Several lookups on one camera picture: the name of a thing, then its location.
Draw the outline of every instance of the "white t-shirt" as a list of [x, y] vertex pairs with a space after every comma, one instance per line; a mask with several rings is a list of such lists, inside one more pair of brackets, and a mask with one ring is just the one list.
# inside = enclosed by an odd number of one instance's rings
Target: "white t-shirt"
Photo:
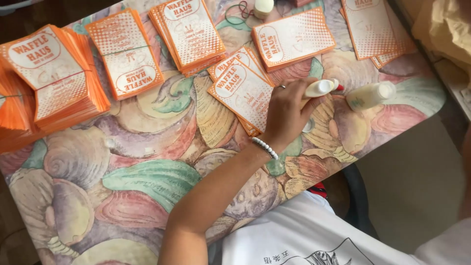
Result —
[[219, 248], [210, 246], [210, 263], [471, 265], [471, 218], [408, 255], [343, 221], [323, 197], [306, 191], [224, 238], [222, 258], [214, 255]]

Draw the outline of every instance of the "person's right hand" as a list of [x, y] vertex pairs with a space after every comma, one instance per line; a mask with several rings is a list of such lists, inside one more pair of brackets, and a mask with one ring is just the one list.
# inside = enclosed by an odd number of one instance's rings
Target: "person's right hand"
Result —
[[296, 137], [309, 120], [314, 109], [325, 97], [312, 98], [304, 107], [301, 99], [307, 87], [317, 81], [315, 77], [298, 80], [283, 80], [271, 93], [268, 105], [267, 126], [258, 138], [268, 144], [276, 153], [281, 153]]

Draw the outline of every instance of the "patterned table surface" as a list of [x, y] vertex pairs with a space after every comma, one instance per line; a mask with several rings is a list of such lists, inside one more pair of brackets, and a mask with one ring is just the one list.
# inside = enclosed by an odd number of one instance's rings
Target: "patterned table surface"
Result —
[[[0, 156], [0, 169], [44, 264], [156, 264], [173, 205], [201, 178], [250, 141], [236, 116], [206, 92], [206, 71], [180, 74], [147, 11], [162, 1], [125, 0], [69, 27], [84, 25], [126, 7], [141, 15], [165, 83], [116, 102], [109, 113], [56, 132]], [[206, 0], [230, 53], [255, 48], [250, 17], [232, 25], [224, 19], [234, 0]], [[259, 169], [208, 230], [214, 241], [327, 178], [410, 127], [435, 114], [446, 95], [419, 53], [404, 55], [381, 70], [357, 61], [340, 0], [316, 0], [293, 8], [279, 0], [266, 21], [322, 6], [337, 47], [328, 53], [270, 73], [285, 78], [337, 78], [346, 88], [327, 96], [312, 117], [316, 126]], [[240, 17], [237, 8], [228, 17]], [[95, 63], [108, 95], [101, 58]], [[344, 98], [351, 89], [389, 80], [394, 100], [363, 113]]]

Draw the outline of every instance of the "white beaded bracelet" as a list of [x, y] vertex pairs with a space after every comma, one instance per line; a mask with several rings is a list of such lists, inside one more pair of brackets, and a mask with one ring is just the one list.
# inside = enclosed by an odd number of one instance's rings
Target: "white beaded bracelet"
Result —
[[252, 137], [252, 142], [254, 142], [256, 145], [262, 147], [271, 156], [271, 158], [278, 160], [278, 155], [264, 141], [258, 139], [257, 137]]

